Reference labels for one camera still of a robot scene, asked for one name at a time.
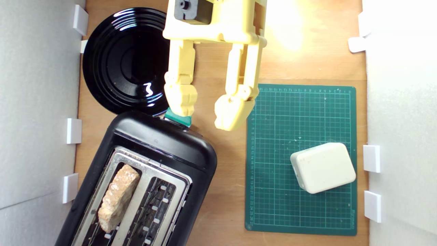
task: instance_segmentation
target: toaster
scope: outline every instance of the toaster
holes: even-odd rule
[[[140,175],[122,221],[110,233],[97,217],[116,172]],[[56,246],[185,245],[217,165],[202,136],[139,111],[116,116],[97,150]]]

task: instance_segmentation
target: cutting mat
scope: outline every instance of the cutting mat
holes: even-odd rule
[[[357,170],[353,87],[260,84],[247,121],[246,217],[251,231],[356,235],[357,181],[302,190],[290,155],[327,142],[347,146]]]

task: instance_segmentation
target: wooden table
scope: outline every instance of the wooden table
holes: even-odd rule
[[[88,35],[107,16],[129,7],[166,11],[166,0],[88,0]],[[191,232],[188,245],[368,246],[364,217],[362,148],[367,141],[366,69],[363,53],[351,54],[347,39],[358,35],[361,0],[269,0],[260,83],[355,86],[358,130],[358,234],[355,237],[249,232],[244,228],[246,131],[214,127],[214,102],[225,92],[229,45],[196,46],[194,85],[199,98],[193,124],[217,152],[218,167]],[[100,106],[80,79],[79,118],[83,140],[75,171],[80,183],[114,114]]]

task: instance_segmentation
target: white box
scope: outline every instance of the white box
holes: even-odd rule
[[[311,194],[351,183],[357,177],[342,143],[322,144],[293,153],[290,161],[299,186]]]

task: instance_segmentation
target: toaster slot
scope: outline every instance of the toaster slot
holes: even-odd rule
[[[140,175],[139,183],[121,223],[106,233],[99,224],[98,210],[110,182],[126,164]],[[88,204],[73,245],[165,245],[190,186],[190,177],[130,150],[116,148]]]
[[[152,245],[166,216],[176,186],[153,177],[131,224],[124,246]]]

